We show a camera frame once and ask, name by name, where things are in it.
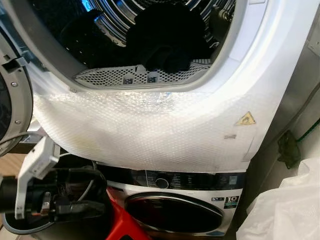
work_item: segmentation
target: dryer door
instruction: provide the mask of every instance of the dryer door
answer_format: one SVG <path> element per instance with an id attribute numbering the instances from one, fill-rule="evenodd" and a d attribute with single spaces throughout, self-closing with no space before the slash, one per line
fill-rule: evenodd
<path id="1" fill-rule="evenodd" d="M 185 195 L 144 192 L 130 196 L 125 209 L 146 227 L 175 233 L 206 233 L 217 229 L 221 211 L 202 200 Z"/>
<path id="2" fill-rule="evenodd" d="M 19 55 L 5 30 L 0 27 L 0 142 L 25 132 L 33 111 L 32 89 Z M 21 139 L 0 145 L 0 156 L 6 154 Z"/>

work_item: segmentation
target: red stool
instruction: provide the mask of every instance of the red stool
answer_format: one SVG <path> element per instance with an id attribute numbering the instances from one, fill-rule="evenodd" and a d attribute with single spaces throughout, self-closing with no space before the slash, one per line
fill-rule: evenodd
<path id="1" fill-rule="evenodd" d="M 110 201 L 114 210 L 114 224 L 106 240 L 151 240 L 129 213 L 113 199 Z"/>

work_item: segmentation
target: washing machine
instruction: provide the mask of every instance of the washing machine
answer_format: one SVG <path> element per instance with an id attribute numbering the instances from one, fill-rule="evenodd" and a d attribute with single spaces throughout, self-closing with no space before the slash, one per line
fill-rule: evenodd
<path id="1" fill-rule="evenodd" d="M 124 46 L 126 32 L 135 24 L 137 14 L 158 2 L 176 1 L 74 0 L 71 7 L 80 6 L 81 11 L 103 11 L 103 15 L 96 20 L 96 25 L 115 44 Z M 89 69 L 85 62 L 77 60 L 60 44 L 40 13 L 40 10 L 64 9 L 66 3 L 71 3 L 70 0 L 45 7 L 39 5 L 45 3 L 39 0 L 2 0 L 1 72 L 8 77 L 8 81 L 12 77 L 19 77 L 18 73 L 23 72 L 22 77 L 29 78 L 34 95 L 69 94 L 70 99 L 71 96 L 80 96 L 80 93 L 90 92 L 99 96 L 117 92 L 128 93 L 121 99 L 128 101 L 129 92 L 135 92 L 146 97 L 141 100 L 140 107 L 153 93 L 168 93 L 165 97 L 161 95 L 163 98 L 156 99 L 159 108 L 162 101 L 166 102 L 167 96 L 181 93 L 179 96 L 183 102 L 188 94 L 209 95 L 210 104 L 200 107 L 194 105 L 192 111 L 184 112 L 186 124 L 191 120 L 190 116 L 196 116 L 195 113 L 203 117 L 199 118 L 203 121 L 197 122 L 192 134 L 179 129 L 181 121 L 174 119 L 176 121 L 171 120 L 170 124 L 163 124 L 157 115 L 152 119 L 143 119 L 147 121 L 144 122 L 146 128 L 143 125 L 128 128 L 135 130 L 128 134 L 127 128 L 123 127 L 125 122 L 121 126 L 117 125 L 123 111 L 128 108 L 126 104 L 116 107 L 123 110 L 118 116 L 111 110 L 107 113 L 108 116 L 113 116 L 112 128 L 111 121 L 105 121 L 104 117 L 95 124 L 92 121 L 99 120 L 106 107 L 105 104 L 97 108 L 97 103 L 100 103 L 98 97 L 96 102 L 87 101 L 86 108 L 78 109 L 77 114 L 82 113 L 83 117 L 74 114 L 71 110 L 75 107 L 71 105 L 68 108 L 70 110 L 54 112 L 53 109 L 66 108 L 58 108 L 55 105 L 57 102 L 52 101 L 47 101 L 47 105 L 35 102 L 33 113 L 50 137 L 68 152 L 116 167 L 173 172 L 245 171 L 250 159 L 258 151 L 279 106 L 319 2 L 184 0 L 183 3 L 191 10 L 199 8 L 206 24 L 212 19 L 213 9 L 218 9 L 219 19 L 227 24 L 222 33 L 215 33 L 213 28 L 205 36 L 207 42 L 216 48 L 210 59 L 195 59 L 188 71 L 168 74 L 160 70 L 150 72 L 141 65 Z M 64 14 L 59 19 L 68 18 L 77 11 L 78 8 L 68 11 L 69 14 Z M 55 15 L 50 15 L 49 18 L 53 22 L 57 19 Z M 20 87 L 20 84 L 8 85 L 10 91 Z M 134 107 L 136 106 L 132 106 L 132 116 L 127 116 L 128 121 L 135 117 Z M 86 114 L 87 110 L 95 112 Z M 214 114 L 210 126 L 200 128 L 203 123 L 209 122 L 206 120 L 209 111 Z M 30 116 L 26 120 L 12 119 L 11 126 L 23 126 L 25 129 L 29 118 Z M 160 127 L 166 129 L 159 131 L 159 125 L 154 123 L 162 124 Z M 86 127 L 79 130 L 75 126 Z M 196 135 L 199 132 L 204 135 L 199 137 Z M 12 132 L 7 132 L 3 137 L 9 137 L 10 134 Z M 142 137 L 133 142 L 135 138 L 127 136 Z M 2 149 L 6 152 L 10 146 Z M 195 157 L 199 162 L 193 164 Z"/>
<path id="2" fill-rule="evenodd" d="M 224 236 L 245 172 L 165 172 L 108 167 L 109 194 L 147 231 Z"/>

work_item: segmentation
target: white appliance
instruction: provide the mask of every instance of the white appliance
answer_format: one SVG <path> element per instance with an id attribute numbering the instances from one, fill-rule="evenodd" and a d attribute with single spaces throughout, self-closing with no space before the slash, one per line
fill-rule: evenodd
<path id="1" fill-rule="evenodd" d="M 147 231 L 224 236 L 245 172 L 188 173 L 110 167 L 109 194 Z"/>

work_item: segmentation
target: dryer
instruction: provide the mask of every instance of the dryer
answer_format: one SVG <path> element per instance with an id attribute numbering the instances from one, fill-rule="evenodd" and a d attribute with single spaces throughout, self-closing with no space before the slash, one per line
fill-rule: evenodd
<path id="1" fill-rule="evenodd" d="M 106 34 L 118 40 L 123 40 L 123 35 L 128 30 L 127 27 L 134 24 L 132 19 L 137 12 L 146 7 L 144 6 L 146 3 L 150 2 L 158 1 L 83 1 L 88 10 L 101 8 L 104 11 L 103 18 L 98 19 L 97 24 L 104 26 Z M 11 62 L 12 66 L 24 66 L 32 83 L 33 92 L 41 95 L 79 92 L 101 94 L 111 93 L 111 91 L 120 93 L 134 91 L 139 93 L 210 94 L 210 101 L 213 104 L 209 105 L 207 109 L 218 116 L 218 122 L 212 123 L 217 126 L 217 129 L 211 133 L 212 139 L 216 142 L 212 144 L 212 139 L 209 139 L 202 144 L 197 140 L 195 141 L 196 145 L 192 147 L 194 149 L 201 147 L 209 149 L 206 153 L 209 153 L 211 157 L 200 155 L 199 159 L 201 160 L 215 159 L 220 163 L 236 162 L 232 166 L 225 166 L 223 170 L 245 170 L 250 159 L 258 151 L 286 90 L 320 1 L 189 0 L 184 2 L 191 9 L 201 7 L 201 16 L 206 22 L 210 18 L 212 7 L 221 8 L 222 16 L 224 16 L 224 12 L 231 13 L 227 15 L 226 19 L 232 20 L 227 35 L 220 41 L 220 45 L 211 59 L 196 59 L 191 63 L 191 69 L 187 72 L 168 76 L 160 71 L 150 73 L 141 66 L 88 69 L 83 62 L 76 60 L 53 37 L 45 24 L 37 17 L 35 12 L 37 6 L 33 0 L 1 1 L 0 25 L 3 29 L 1 34 L 4 36 L 1 41 L 10 42 L 10 46 L 18 53 L 14 59 L 5 58 L 10 53 L 7 49 L 1 49 L 4 57 L 3 64 Z M 26 61 L 17 63 L 17 59 Z M 7 72 L 12 74 L 17 70 L 17 68 L 11 68 Z M 126 81 L 126 74 L 123 73 L 130 73 L 135 77 L 132 81 Z M 156 81 L 148 81 L 150 75 Z M 118 153 L 124 152 L 121 150 L 120 144 L 118 144 L 115 153 L 109 154 L 112 152 L 111 149 L 104 150 L 106 146 L 99 146 L 99 143 L 107 142 L 105 138 L 95 142 L 93 138 L 89 137 L 95 136 L 94 133 L 108 136 L 111 131 L 107 129 L 107 125 L 98 130 L 91 127 L 81 133 L 78 129 L 72 128 L 72 125 L 58 124 L 60 119 L 68 118 L 70 124 L 78 121 L 75 114 L 72 116 L 72 113 L 66 112 L 65 115 L 57 116 L 50 110 L 48 112 L 40 112 L 39 110 L 41 107 L 36 104 L 34 113 L 37 114 L 40 124 L 53 140 L 67 151 L 84 158 L 105 163 L 116 159 L 112 165 L 118 163 L 118 167 L 171 171 L 179 171 L 181 159 L 186 161 L 186 166 L 193 161 L 192 157 L 188 158 L 190 153 L 183 150 L 180 155 L 171 156 L 168 154 L 163 160 L 169 163 L 180 159 L 170 169 L 166 169 L 166 164 L 157 165 L 158 159 L 155 159 L 149 166 L 128 164 L 134 163 L 142 156 L 139 155 L 135 159 L 122 156 L 120 161 L 121 157 Z M 87 122 L 81 124 L 85 125 L 94 118 L 94 116 L 84 117 L 83 120 Z M 117 136 L 121 134 L 125 136 L 125 133 L 121 132 L 121 127 L 116 126 L 114 129 L 118 131 Z M 66 134 L 55 135 L 59 131 Z M 79 139 L 85 140 L 81 143 L 83 145 L 88 146 L 94 143 L 96 146 L 87 148 L 87 152 L 75 149 L 74 147 L 80 145 Z M 153 141 L 152 146 L 159 144 L 156 138 Z M 122 146 L 132 145 L 132 138 L 127 137 L 121 144 Z M 139 142 L 134 144 L 138 153 L 142 153 L 148 148 L 148 144 L 140 144 Z M 150 156 L 158 155 L 159 151 L 153 151 L 151 148 L 148 150 Z M 144 162 L 147 160 L 152 161 L 152 158 L 148 156 Z M 189 169 L 181 169 L 181 171 L 219 170 L 217 167 L 219 163 L 214 162 L 212 165 L 210 169 L 208 169 L 209 164 L 204 164 L 195 168 L 192 166 Z"/>
<path id="2" fill-rule="evenodd" d="M 224 236 L 245 172 L 164 172 L 107 167 L 109 194 L 147 231 Z"/>

